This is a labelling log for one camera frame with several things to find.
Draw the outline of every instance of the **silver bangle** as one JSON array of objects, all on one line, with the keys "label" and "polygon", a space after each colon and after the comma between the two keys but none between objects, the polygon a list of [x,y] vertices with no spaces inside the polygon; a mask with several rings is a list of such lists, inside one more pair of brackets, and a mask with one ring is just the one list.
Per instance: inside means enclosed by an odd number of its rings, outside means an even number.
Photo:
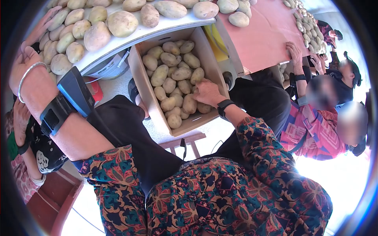
[{"label": "silver bangle", "polygon": [[31,67],[29,67],[29,69],[27,69],[26,72],[25,72],[25,74],[22,76],[22,79],[21,79],[21,81],[20,81],[20,85],[19,85],[19,100],[20,100],[20,102],[22,102],[22,103],[25,103],[25,102],[22,100],[22,98],[21,98],[21,86],[22,86],[22,83],[23,83],[25,77],[26,77],[26,76],[28,75],[28,73],[30,72],[30,70],[33,69],[33,68],[36,67],[36,66],[39,66],[39,65],[43,65],[43,66],[47,69],[47,65],[46,65],[45,63],[43,63],[43,62],[36,62],[36,63],[34,63],[33,65],[31,65]]}]

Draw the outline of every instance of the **pink table surface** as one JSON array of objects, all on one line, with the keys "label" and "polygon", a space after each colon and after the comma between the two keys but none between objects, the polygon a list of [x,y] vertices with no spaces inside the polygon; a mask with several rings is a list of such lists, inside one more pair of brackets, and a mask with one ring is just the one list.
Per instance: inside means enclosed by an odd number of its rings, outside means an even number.
[{"label": "pink table surface", "polygon": [[251,6],[252,17],[247,27],[239,28],[228,21],[230,14],[219,13],[236,48],[243,67],[251,73],[290,60],[285,42],[294,42],[308,56],[302,33],[293,15],[296,9],[286,7],[282,0],[258,0]]}]

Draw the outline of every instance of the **yellow bin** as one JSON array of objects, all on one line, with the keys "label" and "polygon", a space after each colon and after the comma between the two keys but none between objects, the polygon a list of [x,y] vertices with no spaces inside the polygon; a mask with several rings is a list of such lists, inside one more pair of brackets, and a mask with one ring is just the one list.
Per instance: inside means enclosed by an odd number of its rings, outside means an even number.
[{"label": "yellow bin", "polygon": [[205,35],[210,43],[217,62],[229,59],[228,51],[217,28],[215,27],[215,24],[205,25],[202,28],[205,31]]}]

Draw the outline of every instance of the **label on bucket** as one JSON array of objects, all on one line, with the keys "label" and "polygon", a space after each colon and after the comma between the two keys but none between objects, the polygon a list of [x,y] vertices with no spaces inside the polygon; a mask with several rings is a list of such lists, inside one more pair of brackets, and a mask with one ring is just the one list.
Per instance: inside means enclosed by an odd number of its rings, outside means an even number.
[{"label": "label on bucket", "polygon": [[87,76],[105,80],[120,76],[127,69],[125,61],[121,63],[120,67],[117,67],[121,59],[122,58],[117,54],[104,68]]}]

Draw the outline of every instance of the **black shoe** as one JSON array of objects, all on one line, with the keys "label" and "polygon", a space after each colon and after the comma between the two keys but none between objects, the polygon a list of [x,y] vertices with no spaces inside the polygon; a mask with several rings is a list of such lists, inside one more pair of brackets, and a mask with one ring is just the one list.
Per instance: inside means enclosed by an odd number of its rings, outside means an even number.
[{"label": "black shoe", "polygon": [[230,91],[232,86],[232,74],[229,71],[225,71],[222,73],[222,75],[225,83],[228,84],[228,91]]},{"label": "black shoe", "polygon": [[128,89],[129,89],[130,100],[136,105],[135,98],[139,94],[139,91],[136,88],[134,78],[130,80]]}]

